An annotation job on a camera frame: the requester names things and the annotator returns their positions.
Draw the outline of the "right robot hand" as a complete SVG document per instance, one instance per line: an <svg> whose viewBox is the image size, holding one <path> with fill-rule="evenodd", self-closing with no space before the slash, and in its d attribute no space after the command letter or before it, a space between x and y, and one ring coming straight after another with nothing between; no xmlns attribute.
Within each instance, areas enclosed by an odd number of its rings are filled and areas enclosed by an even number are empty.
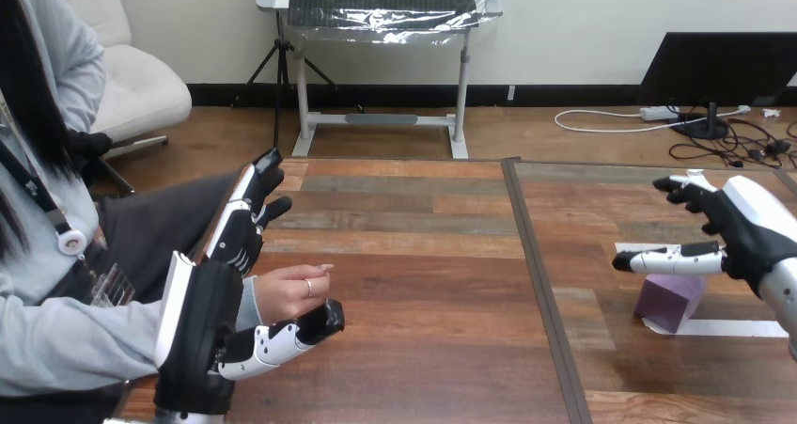
<svg viewBox="0 0 797 424"><path fill-rule="evenodd" d="M725 274L754 294L796 296L796 218L772 193L744 176L715 187L698 171L655 180L672 204L706 217L701 230L720 242L623 250L612 260L621 272L699 276Z"/></svg>

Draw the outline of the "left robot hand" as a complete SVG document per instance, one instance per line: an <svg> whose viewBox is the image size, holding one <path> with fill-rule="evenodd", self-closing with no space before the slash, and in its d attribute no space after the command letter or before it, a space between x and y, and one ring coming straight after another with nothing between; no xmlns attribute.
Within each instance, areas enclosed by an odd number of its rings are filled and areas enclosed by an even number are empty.
<svg viewBox="0 0 797 424"><path fill-rule="evenodd" d="M235 328L261 233L292 205L287 197L266 200L284 178L282 161L271 148L244 165L195 252L171 257L154 354L157 423L224 422L236 382L277 369L345 328L333 299L297 319Z"/></svg>

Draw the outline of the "person's hand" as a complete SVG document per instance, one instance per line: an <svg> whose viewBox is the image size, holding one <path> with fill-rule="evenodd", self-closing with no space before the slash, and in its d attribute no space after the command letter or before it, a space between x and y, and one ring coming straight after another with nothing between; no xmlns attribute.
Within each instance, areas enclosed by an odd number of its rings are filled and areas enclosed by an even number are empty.
<svg viewBox="0 0 797 424"><path fill-rule="evenodd" d="M296 265L254 279L258 315L270 325L296 319L322 305L329 296L333 264Z"/></svg>

